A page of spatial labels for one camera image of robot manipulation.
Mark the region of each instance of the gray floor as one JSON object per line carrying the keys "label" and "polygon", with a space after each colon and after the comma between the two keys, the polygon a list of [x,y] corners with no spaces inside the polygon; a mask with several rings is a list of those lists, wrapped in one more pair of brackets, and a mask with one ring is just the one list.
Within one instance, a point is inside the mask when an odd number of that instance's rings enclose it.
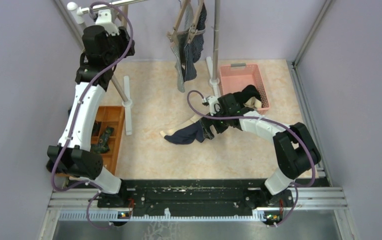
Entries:
{"label": "gray floor", "polygon": [[332,211],[295,211],[279,228],[261,222],[129,222],[98,230],[86,221],[59,221],[54,240],[340,240]]}

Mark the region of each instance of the pink laundry basket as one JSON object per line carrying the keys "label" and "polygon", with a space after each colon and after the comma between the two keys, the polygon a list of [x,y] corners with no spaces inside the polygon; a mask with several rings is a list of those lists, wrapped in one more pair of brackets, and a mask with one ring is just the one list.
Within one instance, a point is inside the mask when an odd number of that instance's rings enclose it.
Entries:
{"label": "pink laundry basket", "polygon": [[261,108],[257,112],[263,115],[269,110],[268,95],[257,64],[235,63],[221,66],[219,77],[222,95],[240,92],[248,85],[254,85],[261,97]]}

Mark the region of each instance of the white wall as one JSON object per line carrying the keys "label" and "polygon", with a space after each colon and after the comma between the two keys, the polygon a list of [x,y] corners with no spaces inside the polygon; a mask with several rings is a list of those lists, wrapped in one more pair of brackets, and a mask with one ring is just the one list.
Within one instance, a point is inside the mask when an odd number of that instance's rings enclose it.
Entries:
{"label": "white wall", "polygon": [[0,239],[38,237],[47,147],[73,100],[80,49],[50,0],[0,0]]}
{"label": "white wall", "polygon": [[337,0],[299,70],[360,239],[382,239],[382,1]]}
{"label": "white wall", "polygon": [[[92,0],[76,0],[88,7]],[[324,0],[221,0],[221,59],[294,60]],[[202,56],[212,56],[215,1],[206,0],[207,28]],[[129,6],[136,54],[127,61],[169,60],[174,55],[166,37],[180,9],[178,0],[148,0]]]}

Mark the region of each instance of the gray wall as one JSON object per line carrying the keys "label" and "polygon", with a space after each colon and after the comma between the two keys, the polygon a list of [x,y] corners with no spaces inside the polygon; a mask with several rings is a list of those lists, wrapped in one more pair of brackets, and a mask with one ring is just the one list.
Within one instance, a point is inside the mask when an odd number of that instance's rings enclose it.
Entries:
{"label": "gray wall", "polygon": [[337,0],[299,70],[332,180],[382,239],[382,1]]}
{"label": "gray wall", "polygon": [[0,239],[39,234],[79,54],[52,1],[0,1]]}
{"label": "gray wall", "polygon": [[[94,1],[76,2],[79,6],[88,7]],[[191,2],[196,6],[197,0]],[[220,2],[221,59],[293,60],[324,0]],[[205,5],[208,15],[202,52],[204,58],[212,56],[213,52],[215,1],[206,0]],[[135,30],[136,54],[126,61],[175,60],[166,33],[172,31],[179,9],[178,0],[149,0],[130,5],[129,16]]]}

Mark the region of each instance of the marble-patterned surface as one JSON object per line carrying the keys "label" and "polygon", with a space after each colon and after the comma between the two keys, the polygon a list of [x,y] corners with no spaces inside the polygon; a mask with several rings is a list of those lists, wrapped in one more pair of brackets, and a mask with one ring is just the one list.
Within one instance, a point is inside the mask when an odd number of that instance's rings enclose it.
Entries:
{"label": "marble-patterned surface", "polygon": [[[236,60],[231,63],[256,63],[266,85],[271,108],[266,116],[283,123],[301,122],[297,98],[285,60]],[[213,95],[208,84],[205,61],[196,65],[198,77],[185,83],[187,92],[199,90]],[[251,133],[230,128],[213,140],[190,145],[175,145],[159,134],[194,115],[188,107],[187,94],[177,90],[174,62],[125,62],[116,70],[117,79],[130,78],[133,100],[133,134],[123,137],[120,144],[116,175],[123,179],[230,179],[267,178],[277,168],[274,146]],[[197,94],[192,103],[204,113]],[[114,86],[109,86],[101,105],[121,105]],[[310,177],[305,172],[302,177]]]}

